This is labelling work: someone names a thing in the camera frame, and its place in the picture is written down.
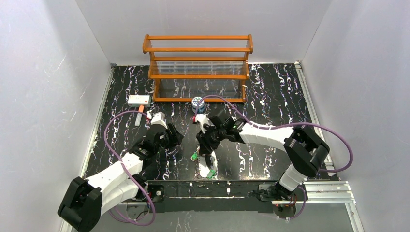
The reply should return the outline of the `large silver carabiner keyring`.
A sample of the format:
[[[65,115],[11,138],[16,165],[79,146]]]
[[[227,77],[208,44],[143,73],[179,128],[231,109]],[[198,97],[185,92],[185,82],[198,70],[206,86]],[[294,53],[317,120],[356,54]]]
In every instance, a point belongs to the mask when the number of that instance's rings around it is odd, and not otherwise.
[[[215,171],[215,175],[212,179],[215,179],[218,174],[218,161],[215,152],[207,155],[200,155],[198,158],[199,175],[202,178],[206,178],[210,170]]]

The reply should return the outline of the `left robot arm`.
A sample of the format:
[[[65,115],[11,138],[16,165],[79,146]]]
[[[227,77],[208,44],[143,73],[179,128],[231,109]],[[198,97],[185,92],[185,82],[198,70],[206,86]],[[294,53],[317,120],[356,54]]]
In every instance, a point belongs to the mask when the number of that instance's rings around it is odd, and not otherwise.
[[[139,173],[162,149],[181,144],[183,135],[171,123],[154,124],[130,147],[121,161],[86,179],[71,181],[57,214],[79,232],[91,231],[101,215],[145,191]]]

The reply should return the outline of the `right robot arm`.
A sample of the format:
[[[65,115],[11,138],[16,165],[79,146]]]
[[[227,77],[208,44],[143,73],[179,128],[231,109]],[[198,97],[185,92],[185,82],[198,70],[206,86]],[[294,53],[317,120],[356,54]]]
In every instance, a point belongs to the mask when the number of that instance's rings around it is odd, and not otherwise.
[[[315,177],[330,152],[330,147],[310,125],[270,128],[244,118],[233,119],[224,111],[197,114],[193,122],[200,126],[196,135],[200,155],[211,154],[223,140],[265,145],[286,152],[291,164],[275,184],[276,190],[286,193]]]

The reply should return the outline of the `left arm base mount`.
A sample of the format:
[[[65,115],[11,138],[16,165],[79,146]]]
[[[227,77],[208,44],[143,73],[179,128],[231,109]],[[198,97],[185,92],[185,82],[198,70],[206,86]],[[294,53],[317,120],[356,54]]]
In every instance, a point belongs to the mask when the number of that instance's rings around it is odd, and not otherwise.
[[[148,185],[146,192],[148,193],[149,197],[154,203],[163,202],[164,201],[164,194],[165,194],[165,186],[164,185]],[[138,192],[138,194],[130,199],[123,200],[123,202],[131,203],[131,202],[148,202],[147,197]]]

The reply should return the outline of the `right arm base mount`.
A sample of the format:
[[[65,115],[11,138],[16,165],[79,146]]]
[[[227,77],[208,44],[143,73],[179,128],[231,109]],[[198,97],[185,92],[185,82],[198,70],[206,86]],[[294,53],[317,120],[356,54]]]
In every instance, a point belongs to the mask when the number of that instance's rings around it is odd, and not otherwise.
[[[307,195],[304,190],[296,189],[293,192],[285,190],[275,190],[274,188],[257,189],[250,193],[248,196],[256,197],[261,202],[279,201],[279,204],[296,204],[302,202],[304,197],[307,199]]]

